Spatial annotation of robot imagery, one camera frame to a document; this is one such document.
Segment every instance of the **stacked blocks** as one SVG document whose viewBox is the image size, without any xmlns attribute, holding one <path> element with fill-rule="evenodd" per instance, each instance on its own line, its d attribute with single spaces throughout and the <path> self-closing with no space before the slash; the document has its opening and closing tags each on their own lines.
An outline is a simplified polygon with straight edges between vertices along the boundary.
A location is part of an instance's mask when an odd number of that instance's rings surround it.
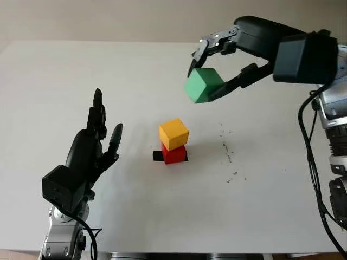
<svg viewBox="0 0 347 260">
<path fill-rule="evenodd" d="M 188 142 L 189 131 L 180 119 L 163 123 L 159 126 L 159 137 L 162 141 L 162 154 L 165 164 L 185 160 L 184 145 Z"/>
<path fill-rule="evenodd" d="M 203 103 L 211 101 L 210 94 L 223 84 L 215 69 L 193 69 L 184 89 L 194 103 Z"/>
</svg>

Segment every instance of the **wire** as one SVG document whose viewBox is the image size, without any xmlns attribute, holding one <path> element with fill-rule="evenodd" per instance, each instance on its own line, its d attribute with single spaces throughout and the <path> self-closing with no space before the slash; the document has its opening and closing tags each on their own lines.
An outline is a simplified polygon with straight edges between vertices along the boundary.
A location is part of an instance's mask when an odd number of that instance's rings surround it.
<svg viewBox="0 0 347 260">
<path fill-rule="evenodd" d="M 97 238 L 97 235 L 102 231 L 102 229 L 91 229 L 92 231 L 96 231 L 94 238 Z M 92 250 L 93 249 L 93 244 L 91 244 L 91 248 L 90 248 L 90 252 L 91 252 L 91 259 L 93 259 L 93 255 L 92 255 Z"/>
<path fill-rule="evenodd" d="M 312 152 L 312 147 L 311 147 L 311 138 L 314 130 L 314 126 L 316 123 L 316 118 L 317 118 L 317 111 L 315 112 L 313 123 L 312 123 L 312 128 L 310 131 L 310 136 L 307 135 L 306 128 L 304 125 L 303 121 L 303 112 L 305 107 L 320 93 L 325 91 L 326 89 L 329 88 L 330 83 L 327 83 L 320 87 L 317 91 L 315 92 L 310 92 L 310 96 L 303 102 L 303 104 L 300 106 L 299 112 L 298 112 L 298 121 L 299 121 L 299 126 L 301 133 L 303 134 L 304 141 L 305 141 L 305 146 L 306 146 L 306 153 L 307 153 L 307 162 L 309 164 L 309 170 L 310 170 L 310 176 L 312 180 L 312 185 L 314 188 L 314 192 L 316 194 L 317 198 L 317 205 L 318 205 L 318 211 L 320 214 L 320 218 L 322 219 L 323 227 L 329 236 L 330 240 L 334 244 L 334 246 L 337 248 L 337 250 L 340 252 L 340 254 L 347 260 L 347 253 L 344 251 L 344 249 L 340 246 L 340 244 L 337 242 L 335 239 L 334 235 L 332 234 L 329 225 L 326 221 L 325 215 L 328 215 L 333 221 L 337 223 L 337 221 L 333 218 L 333 216 L 328 212 L 327 208 L 325 207 L 322 199 L 322 193 L 320 190 L 320 182 L 319 182 L 319 176 L 318 176 L 318 170 L 316 167 L 316 162 L 314 160 L 313 152 Z"/>
<path fill-rule="evenodd" d="M 63 210 L 63 209 L 60 209 L 59 207 L 57 207 L 57 209 L 63 213 L 64 215 L 74 219 L 75 221 L 77 221 L 78 223 L 80 223 L 85 230 L 87 230 L 91 240 L 92 240 L 92 243 L 91 243 L 91 259 L 92 260 L 98 260 L 98 247 L 97 247 L 97 241 L 95 240 L 95 235 L 92 231 L 92 229 L 88 226 L 88 224 L 81 218 L 77 217 L 77 216 L 74 216 L 73 214 L 71 214 L 70 212 L 66 211 L 66 210 Z"/>
<path fill-rule="evenodd" d="M 316 125 L 317 114 L 318 114 L 318 111 L 315 110 L 315 111 L 314 111 L 314 116 L 313 116 L 313 122 L 312 122 L 311 132 L 310 132 L 310 137 L 309 137 L 309 142 L 310 142 L 310 143 L 311 143 L 311 139 L 312 139 L 312 135 L 313 135 L 313 131 L 314 131 L 314 126 Z"/>
</svg>

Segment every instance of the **white table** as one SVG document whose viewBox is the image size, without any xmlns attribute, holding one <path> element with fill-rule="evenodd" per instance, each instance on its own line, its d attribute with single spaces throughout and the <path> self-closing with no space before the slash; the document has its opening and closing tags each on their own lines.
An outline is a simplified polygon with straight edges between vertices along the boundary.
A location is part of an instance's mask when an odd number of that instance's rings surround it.
<svg viewBox="0 0 347 260">
<path fill-rule="evenodd" d="M 64 164 L 85 127 L 96 87 L 104 94 L 108 143 L 124 123 L 120 160 L 94 186 L 88 223 L 100 251 L 335 251 L 318 216 L 299 132 L 299 105 L 314 86 L 271 77 L 212 103 L 184 92 L 196 44 L 14 42 L 0 55 L 0 248 L 39 250 L 49 203 L 41 178 Z M 254 57 L 212 57 L 231 79 Z M 164 165 L 158 125 L 181 118 L 189 161 Z M 308 109 L 305 119 L 312 121 Z M 313 138 L 324 200 L 329 148 Z M 331 225 L 341 245 L 347 234 Z"/>
</svg>

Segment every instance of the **green cube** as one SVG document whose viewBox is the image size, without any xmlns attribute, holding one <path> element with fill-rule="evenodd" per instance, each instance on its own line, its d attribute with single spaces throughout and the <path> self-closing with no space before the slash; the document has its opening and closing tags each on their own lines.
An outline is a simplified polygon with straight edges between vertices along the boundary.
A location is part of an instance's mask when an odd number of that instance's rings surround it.
<svg viewBox="0 0 347 260">
<path fill-rule="evenodd" d="M 203 103 L 211 101 L 209 95 L 223 84 L 215 69 L 193 69 L 184 89 L 194 103 Z"/>
</svg>

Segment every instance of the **robotic hand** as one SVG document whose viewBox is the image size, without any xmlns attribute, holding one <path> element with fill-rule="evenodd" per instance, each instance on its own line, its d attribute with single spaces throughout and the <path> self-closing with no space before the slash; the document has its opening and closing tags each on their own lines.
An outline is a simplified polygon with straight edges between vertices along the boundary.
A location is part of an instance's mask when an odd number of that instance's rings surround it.
<svg viewBox="0 0 347 260">
<path fill-rule="evenodd" d="M 100 141 L 106 138 L 105 120 L 102 93 L 96 89 L 87 127 L 76 135 L 65 166 L 57 166 L 42 178 L 43 197 L 53 206 L 39 259 L 80 259 L 86 246 L 83 228 L 92 239 L 92 259 L 98 257 L 94 234 L 85 223 L 89 213 L 87 202 L 94 199 L 94 183 L 119 158 L 117 150 L 123 129 L 121 123 L 115 127 L 108 150 L 102 153 Z"/>
<path fill-rule="evenodd" d="M 262 18 L 240 17 L 231 28 L 200 39 L 199 48 L 192 54 L 188 77 L 193 69 L 203 66 L 208 56 L 230 54 L 240 49 L 268 63 L 260 68 L 255 63 L 243 68 L 237 77 L 208 93 L 209 101 L 221 98 L 238 87 L 245 88 L 270 74 L 278 82 L 318 84 L 318 90 L 310 92 L 310 97 L 301 106 L 298 120 L 323 226 L 338 251 L 347 259 L 325 218 L 328 215 L 347 229 L 347 46 L 338 45 L 329 34 L 327 30 L 307 34 Z M 309 103 L 316 111 L 314 118 L 319 113 L 322 127 L 330 140 L 332 172 L 340 176 L 329 183 L 334 217 L 322 200 L 310 144 L 311 135 L 307 135 L 302 119 L 303 110 Z"/>
</svg>

